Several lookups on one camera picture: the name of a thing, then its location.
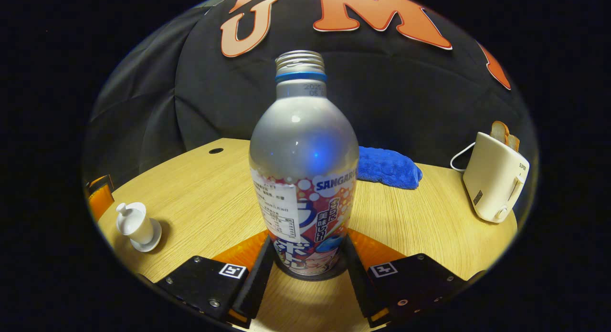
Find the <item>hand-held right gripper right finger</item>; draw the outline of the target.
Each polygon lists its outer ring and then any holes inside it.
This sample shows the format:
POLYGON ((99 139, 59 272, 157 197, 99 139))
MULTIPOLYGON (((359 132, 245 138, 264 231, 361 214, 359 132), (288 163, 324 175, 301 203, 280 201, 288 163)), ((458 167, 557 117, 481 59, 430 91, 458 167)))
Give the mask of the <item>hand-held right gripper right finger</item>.
POLYGON ((362 315, 371 328, 424 315, 479 280, 461 278, 424 253, 406 256, 353 229, 342 246, 362 315))

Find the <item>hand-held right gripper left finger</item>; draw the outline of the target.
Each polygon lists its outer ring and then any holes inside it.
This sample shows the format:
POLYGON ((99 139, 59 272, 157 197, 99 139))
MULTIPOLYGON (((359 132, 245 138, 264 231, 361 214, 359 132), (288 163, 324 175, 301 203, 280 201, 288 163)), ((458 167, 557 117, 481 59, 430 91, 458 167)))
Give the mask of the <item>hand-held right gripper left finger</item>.
POLYGON ((260 309, 274 256, 269 233, 262 231, 212 259, 192 256, 155 286, 208 319, 247 329, 260 309))

